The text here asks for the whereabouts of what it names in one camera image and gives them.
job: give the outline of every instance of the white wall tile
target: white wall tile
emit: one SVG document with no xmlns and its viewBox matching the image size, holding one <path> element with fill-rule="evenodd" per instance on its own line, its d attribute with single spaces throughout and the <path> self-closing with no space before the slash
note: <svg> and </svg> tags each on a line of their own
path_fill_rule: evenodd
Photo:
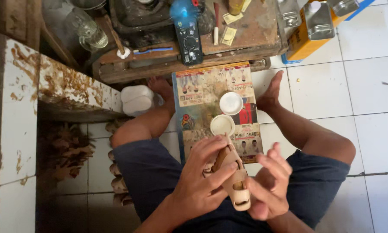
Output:
<svg viewBox="0 0 388 233">
<path fill-rule="evenodd" d="M 374 233 L 365 177 L 346 178 L 316 232 Z"/>
<path fill-rule="evenodd" d="M 335 61 L 342 61 L 341 48 L 339 46 L 338 36 L 336 35 L 336 29 L 334 38 L 332 38 L 326 44 L 322 45 L 322 47 L 320 47 L 314 53 L 305 58 L 302 62 L 288 64 L 287 66 L 303 66 Z"/>
<path fill-rule="evenodd" d="M 388 57 L 345 61 L 355 115 L 388 112 Z"/>
<path fill-rule="evenodd" d="M 296 114 L 307 119 L 352 115 L 343 62 L 289 67 L 287 71 Z"/>
<path fill-rule="evenodd" d="M 388 172 L 388 113 L 355 116 L 365 173 Z"/>
<path fill-rule="evenodd" d="M 375 233 L 388 233 L 388 175 L 365 177 Z"/>
<path fill-rule="evenodd" d="M 266 71 L 258 71 L 251 73 L 253 81 L 254 95 L 258 98 L 269 87 L 270 81 L 278 71 L 284 71 L 282 81 L 280 82 L 279 102 L 287 110 L 293 112 L 292 98 L 290 97 L 289 81 L 287 77 L 287 69 L 270 69 Z M 261 110 L 257 110 L 257 120 L 260 124 L 273 123 L 273 119 Z"/>
<path fill-rule="evenodd" d="M 261 124 L 260 134 L 265 154 L 272 148 L 273 143 L 275 142 L 280 143 L 282 157 L 285 159 L 296 151 L 296 147 L 290 144 L 275 123 Z"/>
<path fill-rule="evenodd" d="M 67 98 L 71 104 L 112 110 L 111 87 L 45 55 L 41 55 L 40 62 L 40 100 L 57 103 Z"/>
<path fill-rule="evenodd" d="M 388 4 L 388 0 L 375 0 L 370 4 L 370 6 L 382 5 L 382 4 Z"/>
<path fill-rule="evenodd" d="M 111 182 L 115 178 L 109 171 L 112 161 L 108 152 L 112 150 L 109 139 L 95 139 L 93 157 L 89 158 L 89 192 L 112 192 Z"/>
<path fill-rule="evenodd" d="M 75 178 L 66 178 L 57 182 L 58 194 L 88 193 L 88 161 L 79 170 Z"/>
<path fill-rule="evenodd" d="M 35 232 L 36 177 L 0 187 L 0 233 Z"/>
<path fill-rule="evenodd" d="M 176 132 L 163 133 L 160 138 L 160 142 L 169 151 L 172 157 L 174 157 L 179 163 L 181 163 L 181 156 L 179 154 L 178 134 Z"/>
<path fill-rule="evenodd" d="M 114 206 L 114 194 L 89 194 L 90 233 L 131 233 L 140 225 L 133 204 Z"/>
<path fill-rule="evenodd" d="M 0 184 L 36 173 L 37 80 L 39 53 L 6 41 L 1 113 Z"/>
<path fill-rule="evenodd" d="M 111 133 L 106 131 L 105 126 L 107 122 L 92 123 L 88 125 L 88 132 L 90 139 L 108 138 L 112 136 Z"/>
<path fill-rule="evenodd" d="M 332 130 L 333 132 L 351 140 L 356 148 L 356 155 L 354 160 L 352 161 L 349 175 L 357 175 L 361 172 L 364 172 L 361 152 L 359 150 L 358 135 L 356 133 L 355 120 L 353 116 L 315 119 L 312 121 L 326 129 Z"/>
<path fill-rule="evenodd" d="M 57 220 L 64 232 L 88 232 L 88 195 L 57 197 Z"/>
<path fill-rule="evenodd" d="M 283 64 L 281 55 L 270 57 L 270 63 L 271 63 L 270 69 L 277 69 L 277 68 L 286 67 L 286 65 Z"/>
<path fill-rule="evenodd" d="M 343 60 L 388 56 L 388 5 L 367 7 L 338 26 Z"/>
<path fill-rule="evenodd" d="M 112 110 L 115 112 L 123 113 L 121 92 L 112 88 Z"/>
</svg>

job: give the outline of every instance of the knee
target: knee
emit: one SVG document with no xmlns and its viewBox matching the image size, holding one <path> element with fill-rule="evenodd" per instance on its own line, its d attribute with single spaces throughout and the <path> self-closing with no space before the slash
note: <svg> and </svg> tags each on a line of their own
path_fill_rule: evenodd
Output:
<svg viewBox="0 0 388 233">
<path fill-rule="evenodd" d="M 351 164 L 353 159 L 355 158 L 356 155 L 356 148 L 353 145 L 352 141 L 340 136 L 340 139 L 338 141 L 338 148 L 339 148 L 339 154 L 341 157 L 341 161 Z"/>
<path fill-rule="evenodd" d="M 115 148 L 126 143 L 151 138 L 149 129 L 132 119 L 125 122 L 115 131 L 111 139 L 111 146 Z"/>
</svg>

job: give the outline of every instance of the wooden table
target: wooden table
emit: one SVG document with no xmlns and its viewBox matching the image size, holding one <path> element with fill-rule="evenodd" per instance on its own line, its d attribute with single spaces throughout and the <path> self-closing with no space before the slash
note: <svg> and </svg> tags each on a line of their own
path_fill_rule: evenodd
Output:
<svg viewBox="0 0 388 233">
<path fill-rule="evenodd" d="M 287 50 L 287 39 L 284 28 L 278 25 L 280 18 L 276 0 L 252 0 L 243 18 L 227 25 L 222 15 L 228 12 L 226 1 L 217 0 L 219 3 L 219 41 L 225 27 L 237 29 L 236 36 L 231 46 L 219 43 L 213 45 L 212 33 L 201 36 L 201 45 L 205 54 L 203 63 L 195 66 L 184 66 L 180 61 L 178 42 L 172 41 L 144 48 L 145 51 L 153 48 L 172 47 L 173 50 L 157 51 L 147 54 L 131 54 L 122 60 L 116 56 L 117 49 L 113 49 L 93 62 L 93 75 L 96 79 L 108 84 L 126 83 L 136 79 L 167 75 L 176 71 L 192 68 L 216 66 L 240 61 L 250 61 L 252 71 L 269 68 L 270 60 L 264 58 L 283 54 Z M 146 61 L 150 65 L 131 68 L 131 61 Z"/>
</svg>

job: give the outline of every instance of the metal container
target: metal container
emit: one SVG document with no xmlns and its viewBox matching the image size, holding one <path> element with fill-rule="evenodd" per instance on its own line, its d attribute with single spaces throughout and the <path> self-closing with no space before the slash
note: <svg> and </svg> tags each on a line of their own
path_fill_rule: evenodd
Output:
<svg viewBox="0 0 388 233">
<path fill-rule="evenodd" d="M 357 0 L 326 0 L 326 2 L 336 16 L 339 17 L 352 13 L 359 8 Z"/>
<path fill-rule="evenodd" d="M 313 1 L 304 6 L 307 34 L 311 41 L 335 37 L 329 5 L 326 1 Z"/>
<path fill-rule="evenodd" d="M 280 14 L 286 27 L 297 27 L 302 23 L 300 9 L 296 0 L 278 0 Z"/>
</svg>

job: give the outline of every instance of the person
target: person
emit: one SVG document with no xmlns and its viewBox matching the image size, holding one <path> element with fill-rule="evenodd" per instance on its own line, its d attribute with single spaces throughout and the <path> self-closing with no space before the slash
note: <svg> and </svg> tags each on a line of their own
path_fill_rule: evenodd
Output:
<svg viewBox="0 0 388 233">
<path fill-rule="evenodd" d="M 257 141 L 253 140 L 251 142 L 251 145 L 253 146 L 253 152 L 258 153 L 259 152 L 259 148 L 257 147 Z"/>
<path fill-rule="evenodd" d="M 242 141 L 242 148 L 243 148 L 243 155 L 246 155 L 247 154 L 247 151 L 246 151 L 246 141 Z"/>
<path fill-rule="evenodd" d="M 257 98 L 284 137 L 298 150 L 286 160 L 279 143 L 257 154 L 263 168 L 245 180 L 251 208 L 235 211 L 221 184 L 236 170 L 221 167 L 204 178 L 207 159 L 226 146 L 220 135 L 203 138 L 184 167 L 158 137 L 175 112 L 170 85 L 151 78 L 148 86 L 165 104 L 127 121 L 112 138 L 113 154 L 147 232 L 314 232 L 349 172 L 355 147 L 345 137 L 283 108 L 278 100 L 283 71 Z"/>
</svg>

